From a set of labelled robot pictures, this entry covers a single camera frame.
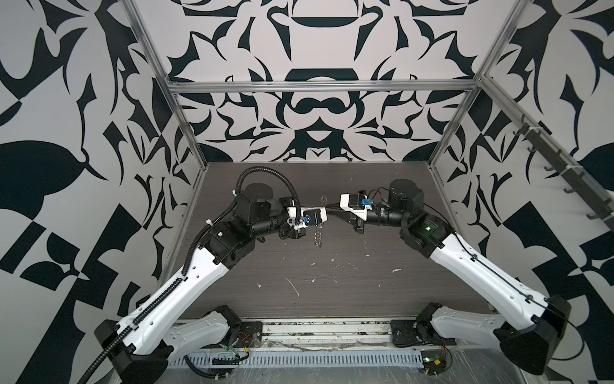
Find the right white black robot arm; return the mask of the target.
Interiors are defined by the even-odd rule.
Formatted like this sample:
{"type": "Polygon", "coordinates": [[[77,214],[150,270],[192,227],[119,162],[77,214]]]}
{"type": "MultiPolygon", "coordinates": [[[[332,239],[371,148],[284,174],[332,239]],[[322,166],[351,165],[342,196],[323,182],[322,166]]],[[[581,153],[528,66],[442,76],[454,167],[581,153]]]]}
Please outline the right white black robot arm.
{"type": "Polygon", "coordinates": [[[358,233],[368,224],[399,228],[407,246],[452,272],[494,308],[480,314],[431,302],[406,339],[439,344],[460,339],[500,351],[529,374],[545,373],[569,324],[569,302],[524,285],[472,248],[435,210],[425,210],[425,194],[415,182],[395,179],[388,192],[380,203],[363,190],[343,194],[326,211],[358,233]]]}

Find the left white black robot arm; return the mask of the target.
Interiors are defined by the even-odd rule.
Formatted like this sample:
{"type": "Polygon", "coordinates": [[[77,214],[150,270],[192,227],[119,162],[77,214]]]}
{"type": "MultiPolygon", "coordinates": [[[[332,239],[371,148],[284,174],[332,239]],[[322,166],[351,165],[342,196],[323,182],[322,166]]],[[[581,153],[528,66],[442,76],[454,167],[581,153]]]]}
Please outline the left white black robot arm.
{"type": "Polygon", "coordinates": [[[154,383],[170,363],[187,360],[203,347],[233,350],[242,321],[227,305],[189,323],[177,320],[266,236],[301,238],[326,221],[326,209],[302,206],[294,186],[288,182],[286,187],[290,195],[276,199],[266,184],[237,183],[232,203],[197,235],[183,266],[131,313],[94,331],[102,351],[79,382],[88,382],[110,361],[122,382],[154,383]]]}

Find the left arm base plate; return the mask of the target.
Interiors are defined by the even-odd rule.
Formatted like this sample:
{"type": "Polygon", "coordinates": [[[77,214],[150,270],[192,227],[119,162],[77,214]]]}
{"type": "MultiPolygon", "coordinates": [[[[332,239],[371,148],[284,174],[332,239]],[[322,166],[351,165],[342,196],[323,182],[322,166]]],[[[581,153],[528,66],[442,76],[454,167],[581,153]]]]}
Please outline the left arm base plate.
{"type": "Polygon", "coordinates": [[[247,321],[231,326],[227,345],[235,348],[251,347],[262,340],[263,322],[247,321]]]}

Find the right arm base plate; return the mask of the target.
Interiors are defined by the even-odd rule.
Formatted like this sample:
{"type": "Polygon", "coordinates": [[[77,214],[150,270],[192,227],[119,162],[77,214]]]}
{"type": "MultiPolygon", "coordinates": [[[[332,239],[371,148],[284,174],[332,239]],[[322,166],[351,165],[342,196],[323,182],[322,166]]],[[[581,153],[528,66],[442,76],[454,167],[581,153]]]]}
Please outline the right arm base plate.
{"type": "Polygon", "coordinates": [[[455,346],[455,339],[441,337],[426,321],[395,319],[390,322],[392,343],[397,348],[415,346],[455,346]]]}

